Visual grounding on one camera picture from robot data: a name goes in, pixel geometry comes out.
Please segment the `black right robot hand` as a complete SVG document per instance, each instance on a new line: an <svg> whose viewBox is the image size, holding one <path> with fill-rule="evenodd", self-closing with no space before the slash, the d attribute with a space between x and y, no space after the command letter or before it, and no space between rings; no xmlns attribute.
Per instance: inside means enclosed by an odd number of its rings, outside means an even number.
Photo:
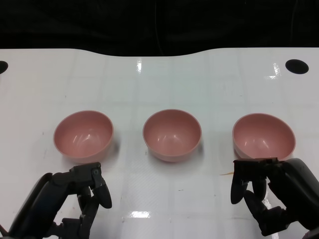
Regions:
<svg viewBox="0 0 319 239"><path fill-rule="evenodd" d="M285 209L267 209L262 203L267 188ZM319 182L301 159L235 160L230 198L232 204L245 200L263 236L281 232L291 223L299 222L308 230L304 238L319 237Z"/></svg>

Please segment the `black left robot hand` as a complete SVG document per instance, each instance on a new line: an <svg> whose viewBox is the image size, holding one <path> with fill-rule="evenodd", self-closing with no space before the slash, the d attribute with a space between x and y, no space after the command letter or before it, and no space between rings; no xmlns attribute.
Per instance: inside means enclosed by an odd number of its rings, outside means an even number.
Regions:
<svg viewBox="0 0 319 239"><path fill-rule="evenodd" d="M76 195L81 209L77 219L54 219L69 195ZM4 239L87 239L98 208L112 207L107 184L99 162L74 166L65 173L46 173L28 195Z"/></svg>

